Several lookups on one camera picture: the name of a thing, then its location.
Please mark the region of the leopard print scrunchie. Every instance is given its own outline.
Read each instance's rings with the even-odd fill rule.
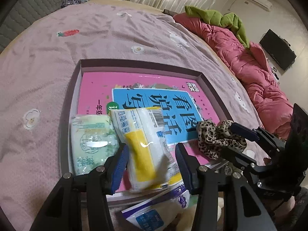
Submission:
[[[226,146],[243,152],[247,142],[245,138],[231,132],[232,123],[233,121],[225,120],[216,126],[211,119],[199,122],[197,124],[199,150],[213,160],[219,158],[221,149]]]

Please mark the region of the yellow and white package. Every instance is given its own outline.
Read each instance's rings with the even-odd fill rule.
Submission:
[[[111,110],[110,114],[121,142],[129,146],[127,169],[133,191],[171,186],[182,180],[167,147],[160,107]]]

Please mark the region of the strawberry print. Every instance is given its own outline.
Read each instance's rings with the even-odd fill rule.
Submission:
[[[78,29],[71,29],[71,30],[67,30],[64,32],[58,32],[58,36],[59,37],[65,37],[65,36],[73,36],[75,34],[78,34],[79,30]]]

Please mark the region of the gray headboard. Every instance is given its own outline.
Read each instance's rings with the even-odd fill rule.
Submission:
[[[63,0],[17,0],[5,4],[7,11],[1,11],[0,53],[22,31],[36,20],[56,11]]]

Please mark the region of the metal screw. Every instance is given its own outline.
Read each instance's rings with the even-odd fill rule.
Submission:
[[[207,166],[202,165],[202,166],[199,166],[199,170],[201,172],[206,172],[208,170],[208,168],[207,168]]]
[[[239,172],[234,172],[234,173],[232,174],[232,176],[233,176],[234,178],[236,178],[236,179],[240,179],[240,178],[241,178],[241,174],[240,174]]]
[[[98,167],[96,168],[96,171],[97,171],[97,172],[104,172],[104,171],[105,171],[105,167],[104,167],[104,166],[98,166]]]
[[[71,177],[71,173],[70,172],[68,172],[68,173],[65,173],[64,175],[63,175],[63,178],[64,179],[69,179],[70,177]]]

